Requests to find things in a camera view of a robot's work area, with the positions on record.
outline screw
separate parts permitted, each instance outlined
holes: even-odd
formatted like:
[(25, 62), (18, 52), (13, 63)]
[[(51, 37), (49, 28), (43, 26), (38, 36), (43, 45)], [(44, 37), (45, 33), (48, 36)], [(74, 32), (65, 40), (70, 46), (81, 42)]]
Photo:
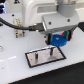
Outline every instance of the screw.
[(68, 19), (67, 21), (70, 22), (70, 19)]
[(49, 25), (51, 25), (52, 23), (51, 22), (49, 22)]
[(14, 14), (12, 14), (12, 16), (15, 16)]

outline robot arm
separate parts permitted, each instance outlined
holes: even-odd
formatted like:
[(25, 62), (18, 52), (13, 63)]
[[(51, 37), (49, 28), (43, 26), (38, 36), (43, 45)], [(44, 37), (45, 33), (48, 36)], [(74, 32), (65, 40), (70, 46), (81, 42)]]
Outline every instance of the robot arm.
[[(70, 35), (67, 32), (64, 34), (68, 40), (67, 36), (71, 36), (71, 32), (78, 26), (79, 16), (75, 10), (75, 4), (76, 0), (57, 0), (57, 2), (55, 0), (23, 0), (22, 16), (25, 27), (19, 28), (11, 25), (1, 18), (0, 21), (15, 29), (29, 31), (40, 30), (42, 34), (47, 36), (46, 43), (47, 45), (50, 45), (53, 38), (52, 33), (68, 30), (68, 32), (70, 31)], [(42, 8), (48, 8), (49, 10), (49, 7), (52, 8), (53, 6), (55, 7), (54, 11), (51, 9), (51, 12), (39, 12), (39, 10), (43, 10)]]

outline white surface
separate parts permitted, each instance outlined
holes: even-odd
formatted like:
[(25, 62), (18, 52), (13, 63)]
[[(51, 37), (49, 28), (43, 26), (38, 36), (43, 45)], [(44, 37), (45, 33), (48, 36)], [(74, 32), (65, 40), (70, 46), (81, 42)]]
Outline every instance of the white surface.
[(15, 13), (22, 11), (22, 0), (19, 0), (19, 4), (14, 4), (15, 0), (6, 0), (5, 7), (7, 13)]
[[(15, 14), (15, 17), (11, 15), (3, 14), (0, 17), (11, 23), (13, 23), (13, 18), (21, 17), (19, 13)], [(0, 46), (3, 47), (0, 52), (0, 84), (18, 81), (84, 61), (84, 32), (79, 28), (74, 31), (73, 39), (61, 48), (67, 57), (66, 60), (31, 69), (28, 66), (25, 53), (46, 47), (43, 35), (25, 31), (25, 37), (16, 38), (14, 29), (4, 25), (0, 27)]]

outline black cable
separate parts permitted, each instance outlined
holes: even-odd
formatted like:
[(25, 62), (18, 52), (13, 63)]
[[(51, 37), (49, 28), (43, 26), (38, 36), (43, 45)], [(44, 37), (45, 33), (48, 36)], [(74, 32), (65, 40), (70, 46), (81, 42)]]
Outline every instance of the black cable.
[(36, 25), (29, 26), (29, 27), (19, 27), (19, 26), (15, 26), (13, 24), (10, 24), (9, 22), (3, 20), (1, 17), (0, 17), (0, 22), (2, 22), (3, 24), (5, 24), (11, 28), (18, 29), (18, 30), (29, 30), (29, 31), (38, 30), (39, 32), (44, 31), (44, 27), (43, 27), (42, 23), (38, 23)]
[(32, 30), (31, 27), (19, 27), (19, 26), (15, 26), (13, 24), (10, 24), (9, 22), (3, 20), (1, 17), (0, 17), (0, 22), (2, 22), (3, 24), (11, 27), (11, 28), (14, 28), (14, 29), (19, 29), (19, 30)]

